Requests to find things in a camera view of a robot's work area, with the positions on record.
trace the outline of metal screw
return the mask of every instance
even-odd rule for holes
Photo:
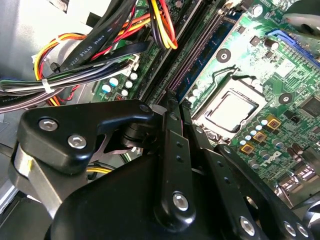
[[[173,203],[181,211],[187,211],[189,208],[188,200],[181,193],[175,193],[173,195]]]
[[[143,104],[140,105],[140,109],[142,111],[144,111],[145,113],[148,113],[150,111],[149,108],[146,105],[143,105]]]
[[[300,224],[300,223],[296,223],[296,227],[298,228],[299,232],[305,236],[306,238],[309,237],[309,234],[307,232],[307,230]]]
[[[83,136],[71,135],[68,138],[68,144],[74,149],[83,149],[87,145],[87,141]]]
[[[223,147],[223,149],[224,149],[228,154],[230,154],[230,153],[231,153],[230,149],[229,149],[229,148],[227,148],[226,146],[224,146],[224,147]]]
[[[200,134],[202,134],[204,132],[203,129],[201,127],[199,127],[199,126],[196,126],[195,130]]]
[[[294,230],[294,228],[287,221],[284,221],[283,224],[284,224],[285,230],[287,230],[288,233],[290,233],[293,237],[295,237],[296,231]]]
[[[173,120],[175,120],[175,121],[178,121],[178,120],[179,120],[179,118],[175,115],[174,112],[171,112],[171,113],[170,113],[170,117],[171,117]]]
[[[244,216],[240,217],[240,225],[243,228],[243,230],[249,234],[250,236],[254,236],[256,231],[252,223],[246,219]]]
[[[39,127],[42,130],[52,132],[58,128],[58,123],[52,119],[42,119],[39,122]]]

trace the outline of blue ram slot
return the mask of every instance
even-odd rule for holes
[[[203,48],[202,53],[196,59],[189,71],[184,75],[183,80],[178,86],[176,92],[179,102],[185,98],[202,70],[208,64],[215,52],[220,48],[222,42],[229,35],[230,31],[233,29],[240,17],[241,14],[236,13],[234,16],[228,15],[228,19],[222,19],[221,24],[210,37],[209,41]]]
[[[314,56],[312,56],[308,51],[304,50],[292,37],[286,34],[284,31],[274,29],[266,33],[267,36],[273,36],[281,39],[290,47],[294,48],[297,52],[303,55],[307,60],[312,62],[316,67],[320,68],[320,62],[318,62]]]

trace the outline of motherboard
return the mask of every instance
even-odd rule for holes
[[[296,1],[244,1],[241,9],[222,0],[166,2],[180,49],[151,44],[132,72],[99,83],[93,101],[157,104],[170,89],[190,103],[213,146],[232,146],[270,186],[293,191],[317,178],[306,158],[320,153],[320,41],[289,24]],[[186,31],[194,18],[201,21]]]

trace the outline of capacitor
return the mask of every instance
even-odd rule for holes
[[[272,143],[277,149],[282,149],[285,146],[285,144],[279,138],[273,139]]]
[[[190,95],[189,97],[188,97],[188,101],[190,102],[190,103],[194,103],[195,101],[197,100],[197,98],[195,97],[195,96],[193,96],[193,95]]]
[[[294,151],[294,149],[292,147],[288,147],[286,149],[286,152],[293,158],[293,159],[297,159],[299,157],[298,154],[296,154],[296,152]]]
[[[260,123],[258,121],[254,121],[252,123],[253,127],[255,128],[255,130],[260,131],[262,129],[262,125],[260,125]]]
[[[260,165],[257,163],[257,161],[255,159],[249,160],[248,164],[253,169],[258,169],[260,167]]]
[[[247,143],[247,141],[245,140],[245,138],[242,137],[242,136],[239,136],[239,137],[238,137],[238,142],[239,142],[239,144],[242,145],[242,146],[246,145],[246,143]]]
[[[178,9],[182,8],[183,4],[184,4],[184,2],[182,0],[178,0],[178,1],[175,2],[175,6]]]
[[[304,150],[302,149],[302,147],[296,142],[292,144],[292,148],[299,155],[304,153]]]
[[[243,137],[244,137],[244,139],[246,140],[246,141],[250,141],[251,140],[251,135],[250,135],[250,133],[249,132],[247,132],[247,131],[244,131],[243,133],[242,133],[242,135],[243,135]]]
[[[251,136],[254,136],[257,134],[257,130],[253,126],[248,127],[248,132],[250,133]]]
[[[133,87],[134,84],[132,83],[132,81],[126,81],[124,85],[127,89],[130,89]]]
[[[102,91],[105,93],[105,94],[108,94],[111,92],[111,86],[108,85],[108,84],[103,84],[102,85]]]
[[[124,96],[124,97],[126,97],[126,96],[129,95],[129,92],[128,92],[127,90],[123,89],[123,90],[121,91],[121,95]]]
[[[195,97],[199,97],[200,96],[200,91],[197,88],[195,88],[195,89],[192,90],[192,94]]]
[[[253,17],[257,18],[264,12],[262,5],[257,4],[252,7],[251,14]]]
[[[264,40],[263,45],[271,50],[277,50],[279,48],[279,43],[277,41],[274,41],[270,38],[267,38]]]
[[[130,77],[129,77],[132,81],[135,81],[138,79],[138,73],[136,73],[135,71],[130,73]]]
[[[270,154],[266,151],[266,150],[261,150],[259,152],[259,154],[261,155],[261,157],[265,160],[268,160],[270,158]]]
[[[265,126],[268,124],[268,120],[266,119],[265,116],[259,116],[258,117],[258,122],[262,125],[262,126]]]
[[[112,87],[116,87],[116,86],[118,86],[119,81],[118,81],[118,79],[116,79],[115,77],[112,77],[112,78],[109,79],[109,84],[110,84]]]

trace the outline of cpu socket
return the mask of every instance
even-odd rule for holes
[[[227,76],[196,113],[195,122],[232,139],[267,104],[263,94],[251,86],[252,81],[248,76]]]

